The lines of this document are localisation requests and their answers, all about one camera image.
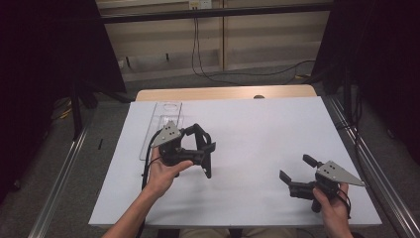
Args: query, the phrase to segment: white wall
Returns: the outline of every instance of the white wall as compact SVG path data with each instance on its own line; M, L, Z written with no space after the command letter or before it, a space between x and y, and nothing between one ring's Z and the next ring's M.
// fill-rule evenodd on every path
M326 2L320 0L213 0L213 8L240 8ZM141 14L188 9L179 0L97 0L102 15ZM329 12L199 19L202 52L217 52L219 69L293 64L313 60ZM118 58L191 53L194 21L171 20L109 24L106 29Z

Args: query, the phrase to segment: power cord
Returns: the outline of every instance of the power cord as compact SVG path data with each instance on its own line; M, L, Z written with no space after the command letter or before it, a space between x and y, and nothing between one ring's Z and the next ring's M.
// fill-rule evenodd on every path
M195 56L195 49L197 46L197 54L198 54L198 60L199 60L199 64L200 64L200 69L201 69L201 73L198 73L195 68L194 68L194 56ZM294 69L294 76L291 77L288 81L282 83L282 85L286 85L288 83L290 83L295 77L296 77L296 73L297 73L297 68L307 62L314 62L315 60L304 60L301 61L293 66L290 66L286 69L283 69L281 71L276 71L276 72L269 72L269 73L246 73L246 72L220 72L220 73L212 73L212 74L208 74L206 72L204 72L203 70L203 66L202 66L202 61L201 61L201 53L200 53L200 39L199 39L199 27L198 27L198 19L194 18L194 46L192 49L192 56L191 56L191 67L192 70L194 71L194 73L198 76L201 77L205 77L211 81L215 81L215 82L224 82L224 83L231 83L234 85L239 85L239 86L244 86L243 84L240 84L238 82L232 82L232 81L226 81L226 80L218 80L218 79L214 79L211 77L214 76L220 76L220 75L250 75L250 76L270 76L270 75L277 75L277 74L282 74L285 73L291 69Z
M205 77L205 78L207 78L211 81L214 81L214 82L224 82L224 83L234 84L234 85L237 85L237 86L244 86L243 84L240 84L238 82L217 80L217 79L211 78L209 75L207 75L204 72L203 65L201 63L200 40L199 40L198 19L197 18L194 18L194 29L195 29L195 31L194 31L194 47L192 48L192 56L191 56L191 66L192 66L192 70L194 71L194 73L197 76ZM195 43L197 43L198 60L199 60L199 63L200 63L200 69L201 69L202 74L197 73L197 71L195 71L195 68L194 68Z

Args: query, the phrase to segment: wooden table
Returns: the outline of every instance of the wooden table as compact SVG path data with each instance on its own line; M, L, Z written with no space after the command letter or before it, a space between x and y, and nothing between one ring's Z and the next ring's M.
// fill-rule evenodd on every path
M311 85L148 89L140 91L136 101L247 99L257 95L265 98L309 97L316 96L316 92Z

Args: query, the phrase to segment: hand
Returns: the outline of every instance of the hand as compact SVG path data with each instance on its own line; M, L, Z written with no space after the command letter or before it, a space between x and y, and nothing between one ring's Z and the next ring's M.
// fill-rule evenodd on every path
M340 183L340 189L347 193L349 185L346 183ZM321 189L315 187L313 189L315 198L321 203L322 218L324 220L325 231L329 238L343 238L353 237L349 228L348 211L346 204L338 198L334 198L331 201L321 191ZM346 200L346 196L340 191L339 196Z
M159 158L160 153L158 147L153 148L152 159L149 175L149 181L145 189L150 190L157 197L161 197L170 188L173 182L173 178L180 172L191 167L193 164L191 161L184 161L175 166L167 167L162 163Z

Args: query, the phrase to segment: aluminum rail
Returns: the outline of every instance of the aluminum rail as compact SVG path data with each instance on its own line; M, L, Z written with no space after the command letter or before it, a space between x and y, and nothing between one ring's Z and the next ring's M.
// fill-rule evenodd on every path
M337 98L330 98L330 103L333 106L340 120L345 121L346 117L343 113L344 109L340 101ZM346 129L346 131L353 143L355 143L357 130L351 127ZM361 154L360 157L362 161L367 166L367 169L369 170L375 183L379 187L383 197L386 199L387 203L391 207L393 213L395 214L400 225L404 229L406 235L410 238L420 238L420 229L416 219L409 210L408 206L401 199L395 188L389 182L385 173L380 168L379 164L377 163L376 159L374 158L371 151L368 149L367 144L361 136L358 136L358 150Z
M71 169L77 159L77 155L83 145L84 139L87 134L87 129L92 121L94 112L88 111L86 115L86 124L81 131L80 135L71 144L70 150L65 158L64 164L62 165L61 171L59 172L55 183L52 187L49 197L43 207L43 210L38 215L37 221L35 222L29 238L43 238L46 236L47 231L50 227L50 223L53 219L53 215L58 206L58 202L62 192L64 191L68 177L70 176Z
M304 13L304 12L323 12L331 11L333 6L339 4L340 6L348 6L355 3L314 3L314 4L293 4L293 5L278 5L269 7L254 7L254 8L218 8L218 9L202 9L202 10L186 10L186 11L172 11L160 13L146 13L146 14L122 14L122 15L104 15L101 18L77 18L77 19L62 19L60 23L67 24L116 24L116 23L131 23L131 22L150 22L163 20L179 20L179 19L194 19L194 18L214 18L214 17L233 17L233 16L250 16L250 15L265 15L265 14L281 14L281 13Z

